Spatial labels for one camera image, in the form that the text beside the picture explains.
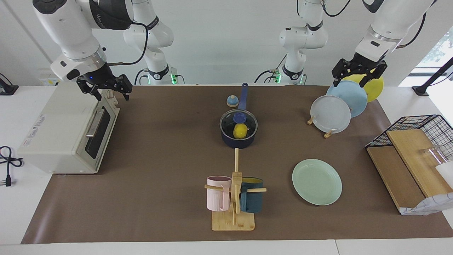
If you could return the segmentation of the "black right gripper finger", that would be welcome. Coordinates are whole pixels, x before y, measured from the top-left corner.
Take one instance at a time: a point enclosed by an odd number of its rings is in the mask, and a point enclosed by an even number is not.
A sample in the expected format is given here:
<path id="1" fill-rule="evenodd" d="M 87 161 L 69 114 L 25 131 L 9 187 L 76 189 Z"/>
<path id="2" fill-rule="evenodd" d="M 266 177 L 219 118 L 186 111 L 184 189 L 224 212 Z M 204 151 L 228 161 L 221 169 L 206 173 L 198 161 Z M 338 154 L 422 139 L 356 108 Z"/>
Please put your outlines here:
<path id="1" fill-rule="evenodd" d="M 93 85 L 92 87 L 90 87 L 88 85 L 88 82 L 86 81 L 86 79 L 77 79 L 77 85 L 83 94 L 91 94 L 99 102 L 102 100 L 102 96 L 99 93 L 96 85 Z"/>
<path id="2" fill-rule="evenodd" d="M 120 92 L 126 101 L 129 101 L 130 93 L 132 92 L 133 84 L 125 74 L 115 77 L 113 91 Z"/>

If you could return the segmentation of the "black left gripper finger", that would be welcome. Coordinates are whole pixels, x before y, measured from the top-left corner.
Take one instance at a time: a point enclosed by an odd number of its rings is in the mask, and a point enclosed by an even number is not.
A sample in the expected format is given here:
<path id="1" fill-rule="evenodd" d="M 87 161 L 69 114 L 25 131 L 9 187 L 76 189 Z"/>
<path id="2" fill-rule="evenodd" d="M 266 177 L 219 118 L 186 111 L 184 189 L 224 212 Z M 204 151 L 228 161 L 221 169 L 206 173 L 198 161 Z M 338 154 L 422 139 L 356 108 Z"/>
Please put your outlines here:
<path id="1" fill-rule="evenodd" d="M 382 60 L 376 67 L 364 67 L 363 71 L 365 76 L 360 81 L 360 87 L 364 87 L 369 81 L 379 79 L 384 71 L 387 69 L 387 63 Z"/>
<path id="2" fill-rule="evenodd" d="M 342 79 L 349 77 L 353 74 L 354 63 L 347 61 L 344 58 L 340 59 L 332 69 L 333 86 L 337 87 Z"/>

